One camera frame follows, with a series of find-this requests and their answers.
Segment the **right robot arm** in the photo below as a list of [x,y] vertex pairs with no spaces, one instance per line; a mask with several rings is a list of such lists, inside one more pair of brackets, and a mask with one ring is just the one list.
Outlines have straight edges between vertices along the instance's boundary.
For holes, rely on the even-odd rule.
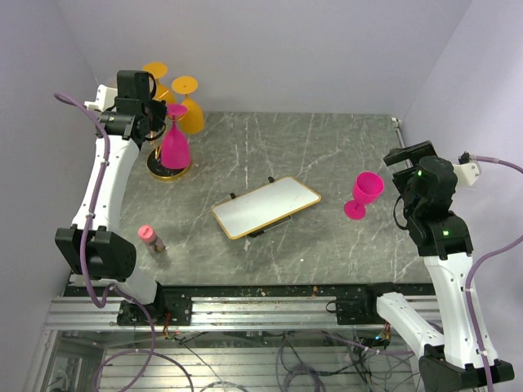
[[387,166],[410,161],[393,176],[404,204],[406,229],[431,277],[443,330],[438,332],[392,287],[365,298],[361,316],[389,322],[418,358],[427,391],[460,391],[511,381],[513,366],[493,347],[474,283],[479,264],[472,257],[465,221],[450,210],[458,186],[473,185],[481,158],[463,154],[458,163],[437,156],[431,142],[391,149]]

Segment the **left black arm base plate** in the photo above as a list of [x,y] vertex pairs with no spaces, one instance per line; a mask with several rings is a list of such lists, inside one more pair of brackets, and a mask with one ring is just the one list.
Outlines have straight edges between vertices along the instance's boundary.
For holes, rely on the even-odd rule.
[[[144,305],[155,325],[189,326],[193,302],[180,292],[166,292],[152,304]],[[121,301],[116,323],[120,327],[148,326],[144,311],[134,302]]]

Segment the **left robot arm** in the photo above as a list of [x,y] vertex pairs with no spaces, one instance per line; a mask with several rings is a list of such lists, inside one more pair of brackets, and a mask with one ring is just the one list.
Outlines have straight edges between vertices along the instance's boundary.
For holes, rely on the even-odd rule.
[[167,106],[154,99],[156,82],[143,70],[120,70],[116,92],[101,85],[96,101],[80,104],[57,93],[55,98],[80,109],[96,128],[92,172],[78,212],[68,228],[56,231],[55,243],[71,270],[83,277],[95,306],[105,306],[110,292],[134,302],[148,324],[160,323],[167,305],[159,283],[136,263],[136,248],[120,234],[120,216],[128,177],[142,144],[165,127]]

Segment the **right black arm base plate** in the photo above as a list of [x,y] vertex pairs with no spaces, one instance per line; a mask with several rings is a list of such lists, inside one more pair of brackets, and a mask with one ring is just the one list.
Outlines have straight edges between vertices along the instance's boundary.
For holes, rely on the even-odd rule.
[[357,294],[346,294],[329,301],[325,310],[336,316],[338,325],[382,324],[385,319],[378,314],[377,301],[389,292],[397,292],[394,283],[369,284]]

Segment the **pink wine glass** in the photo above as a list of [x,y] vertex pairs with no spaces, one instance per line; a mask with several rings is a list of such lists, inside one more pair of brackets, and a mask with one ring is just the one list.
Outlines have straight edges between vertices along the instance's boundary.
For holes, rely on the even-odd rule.
[[167,108],[172,127],[163,138],[161,163],[167,169],[181,170],[190,165],[190,147],[186,136],[178,127],[178,120],[188,109],[180,104],[169,104]]
[[360,173],[353,185],[352,200],[344,204],[345,215],[352,220],[361,220],[365,217],[366,207],[374,203],[383,193],[385,184],[377,173],[365,171]]

